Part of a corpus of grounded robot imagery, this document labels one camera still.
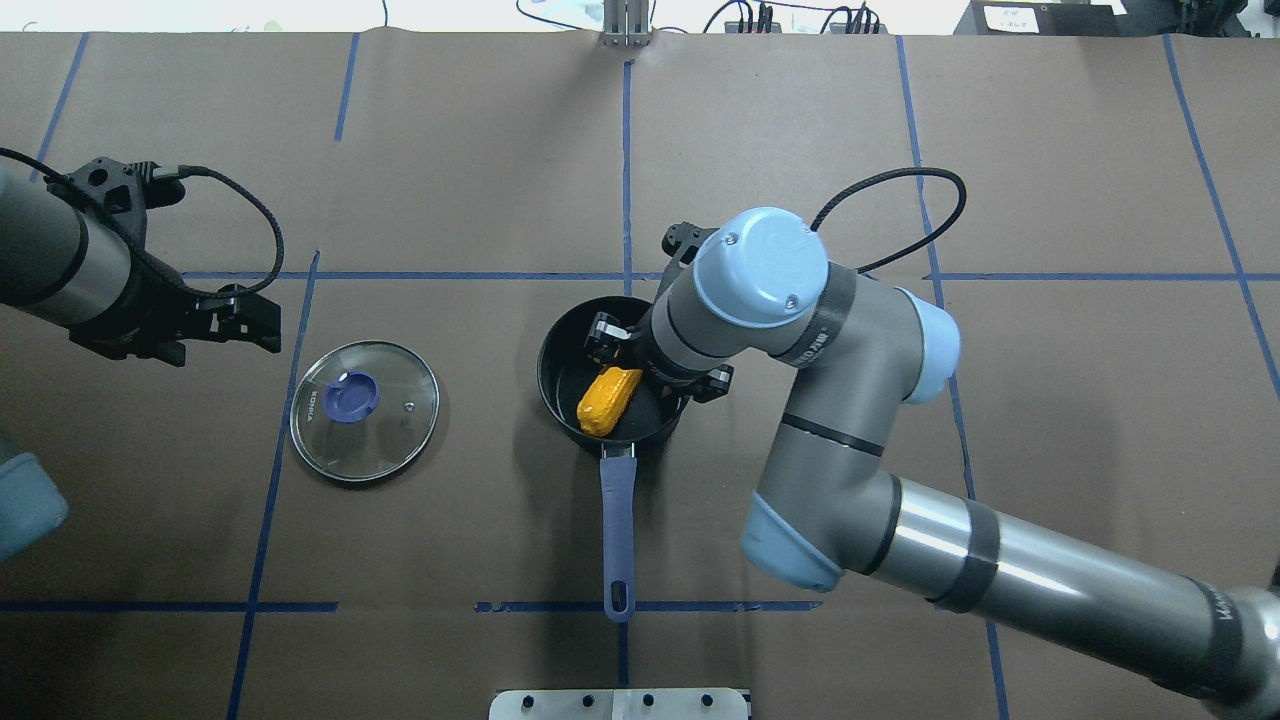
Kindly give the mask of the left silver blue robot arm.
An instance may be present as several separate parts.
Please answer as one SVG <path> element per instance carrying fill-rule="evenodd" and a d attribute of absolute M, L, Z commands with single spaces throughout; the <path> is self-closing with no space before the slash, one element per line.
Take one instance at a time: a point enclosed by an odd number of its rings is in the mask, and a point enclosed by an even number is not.
<path fill-rule="evenodd" d="M 262 296 L 285 258 L 282 228 L 243 186 L 207 167 L 95 158 L 70 173 L 10 149 L 5 159 L 36 179 L 3 173 L 3 304 L 67 331 L 110 360 L 154 359 L 184 366 L 187 343 L 244 342 L 282 350 L 280 306 Z M 216 291 L 188 286 L 145 246 L 148 213 L 186 197 L 189 177 L 224 183 L 262 213 L 273 265 L 255 284 Z"/>

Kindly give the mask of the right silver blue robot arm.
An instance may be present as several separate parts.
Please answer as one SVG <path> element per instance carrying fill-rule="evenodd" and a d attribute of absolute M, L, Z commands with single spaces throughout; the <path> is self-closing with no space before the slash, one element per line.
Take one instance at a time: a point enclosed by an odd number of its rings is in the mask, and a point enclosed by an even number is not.
<path fill-rule="evenodd" d="M 791 211 L 755 208 L 672 254 L 635 322 L 598 314 L 586 346 L 673 392 L 714 389 L 758 350 L 796 375 L 741 546 L 815 592 L 847 573 L 1148 678 L 1222 719 L 1277 716 L 1277 592 L 1225 591 L 902 479 L 882 466 L 900 406 L 957 369 L 941 307 L 832 263 Z"/>

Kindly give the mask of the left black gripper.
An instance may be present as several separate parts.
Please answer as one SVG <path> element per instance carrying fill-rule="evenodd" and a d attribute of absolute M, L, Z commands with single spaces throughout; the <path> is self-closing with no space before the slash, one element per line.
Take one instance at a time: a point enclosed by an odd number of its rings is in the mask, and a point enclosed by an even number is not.
<path fill-rule="evenodd" d="M 227 299 L 196 299 L 159 284 L 125 288 L 106 310 L 68 327 L 69 340 L 102 357 L 155 359 L 184 366 L 186 343 L 242 342 L 282 351 L 282 309 L 241 284 Z"/>

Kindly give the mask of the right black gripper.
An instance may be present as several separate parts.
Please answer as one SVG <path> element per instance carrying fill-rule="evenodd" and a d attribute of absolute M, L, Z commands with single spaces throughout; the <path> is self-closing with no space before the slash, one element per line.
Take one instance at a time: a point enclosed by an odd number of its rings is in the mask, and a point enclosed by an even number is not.
<path fill-rule="evenodd" d="M 709 404 L 726 396 L 733 382 L 730 364 L 701 370 L 686 368 L 662 350 L 654 333 L 643 323 L 625 327 L 608 313 L 596 313 L 591 319 L 584 350 L 603 368 L 637 369 L 660 395 L 696 404 Z"/>

